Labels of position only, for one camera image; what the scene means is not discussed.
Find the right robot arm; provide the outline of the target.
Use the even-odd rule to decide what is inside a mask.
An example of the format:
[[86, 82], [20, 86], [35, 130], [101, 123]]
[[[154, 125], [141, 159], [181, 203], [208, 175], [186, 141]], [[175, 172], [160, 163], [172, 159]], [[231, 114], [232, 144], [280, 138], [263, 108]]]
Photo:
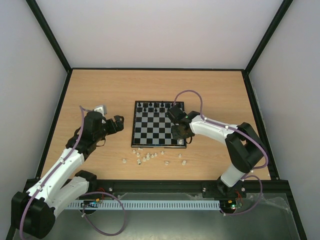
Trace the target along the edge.
[[262, 158], [268, 163], [264, 144], [249, 123], [227, 124], [207, 118], [196, 111], [187, 114], [176, 105], [169, 108], [166, 115], [173, 123], [171, 133], [175, 140], [192, 139], [195, 135], [202, 135], [226, 146], [231, 164], [216, 182], [217, 190], [222, 196], [233, 193], [236, 184], [243, 180]]

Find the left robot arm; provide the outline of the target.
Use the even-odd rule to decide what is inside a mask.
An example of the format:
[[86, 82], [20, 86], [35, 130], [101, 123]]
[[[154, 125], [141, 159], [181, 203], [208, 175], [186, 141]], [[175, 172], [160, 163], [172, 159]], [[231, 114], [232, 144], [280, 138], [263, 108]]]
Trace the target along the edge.
[[68, 178], [96, 150], [106, 136], [124, 129], [124, 117], [106, 119], [105, 110], [81, 113], [81, 125], [68, 140], [61, 156], [50, 170], [25, 192], [18, 191], [11, 200], [11, 223], [23, 240], [25, 235], [42, 239], [56, 219], [74, 200], [93, 194], [97, 176], [81, 170]]

